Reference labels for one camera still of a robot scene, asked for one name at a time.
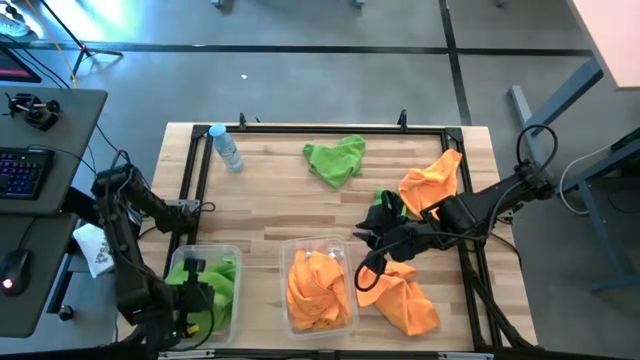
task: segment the wooden tabletop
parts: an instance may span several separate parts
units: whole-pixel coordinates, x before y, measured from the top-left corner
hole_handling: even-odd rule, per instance
[[[153,191],[164,199],[178,197],[192,126],[192,123],[167,125],[152,186]],[[463,132],[474,190],[478,191],[499,180],[489,131],[486,127],[465,127]],[[359,309],[359,326],[346,337],[300,342],[291,340],[283,331],[280,241],[337,234],[348,240],[351,263],[358,264],[368,248],[364,242],[352,237],[351,231],[355,223],[365,218],[375,189],[381,186],[397,191],[408,168],[424,168],[438,159],[442,150],[437,137],[365,136],[367,151],[363,158],[363,174],[350,179],[339,191],[309,172],[302,147],[306,143],[335,145],[341,135],[234,134],[233,137],[245,161],[245,170],[240,174],[229,173],[217,154],[212,157],[204,201],[213,201],[217,210],[202,214],[198,231],[198,244],[233,244],[242,250],[239,333],[230,347],[472,349],[460,262],[455,249],[427,251],[409,262],[418,269],[415,279],[435,304],[442,321],[439,329],[427,335],[405,336],[373,306]],[[200,158],[201,154],[198,154],[194,174],[199,172]],[[192,191],[195,191],[196,181],[197,175],[194,175]],[[509,227],[498,224],[495,232],[513,241]],[[163,271],[168,240],[168,235],[152,232],[140,241],[145,262],[158,274]],[[485,250],[497,303],[524,338],[535,343],[516,255],[496,240],[489,240]],[[483,333],[489,341],[484,306],[479,305],[479,310]]]
[[[568,0],[618,90],[640,90],[640,1]]]

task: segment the computer mouse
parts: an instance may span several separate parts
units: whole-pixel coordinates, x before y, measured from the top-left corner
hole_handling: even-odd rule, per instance
[[[14,250],[0,263],[0,289],[7,296],[18,296],[31,280],[31,251]]]

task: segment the plastic water bottle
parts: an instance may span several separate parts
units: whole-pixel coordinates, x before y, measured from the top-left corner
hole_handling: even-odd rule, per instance
[[[218,150],[218,154],[230,172],[241,172],[244,169],[244,161],[240,158],[240,153],[236,143],[223,124],[214,124],[209,128],[209,135],[213,137],[213,145]]]

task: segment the bottle cap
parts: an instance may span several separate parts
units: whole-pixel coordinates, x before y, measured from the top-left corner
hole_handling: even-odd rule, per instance
[[[227,132],[227,127],[224,124],[213,124],[209,128],[209,135],[219,136]]]

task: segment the gray desk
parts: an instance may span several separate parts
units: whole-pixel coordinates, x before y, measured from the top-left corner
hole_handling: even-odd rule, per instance
[[[29,216],[0,216],[3,229],[0,257],[4,258],[6,253],[17,248],[31,219]],[[73,214],[36,219],[22,244],[24,249],[33,252],[31,282],[19,296],[0,295],[0,336],[28,337],[33,333],[76,221]]]
[[[27,125],[16,114],[14,118],[0,119],[0,146],[27,147],[46,145],[82,157],[93,133],[102,107],[107,100],[104,90],[49,89],[34,87],[0,87],[0,94],[13,96],[18,92],[35,94],[41,101],[57,100],[62,112],[60,119],[49,131],[40,131]],[[6,109],[8,99],[0,102]],[[56,152],[53,166],[40,196],[36,201],[0,199],[0,213],[54,214],[60,210],[80,160],[69,154]]]
[[[104,90],[0,87],[0,92],[7,92],[10,96],[18,92],[32,93],[42,101],[55,99],[62,109],[60,120],[47,132],[28,126],[18,117],[0,119],[0,146],[40,144],[69,151],[78,157],[84,154],[107,98]],[[27,290],[17,297],[0,294],[0,337],[28,337],[36,328],[78,220],[75,214],[60,213],[60,209],[65,199],[68,202],[71,181],[79,163],[71,155],[56,152],[38,200],[0,200],[0,213],[4,213],[0,215],[3,231],[0,259],[17,248],[33,219],[31,214],[38,214],[22,245],[33,252],[31,282]]]

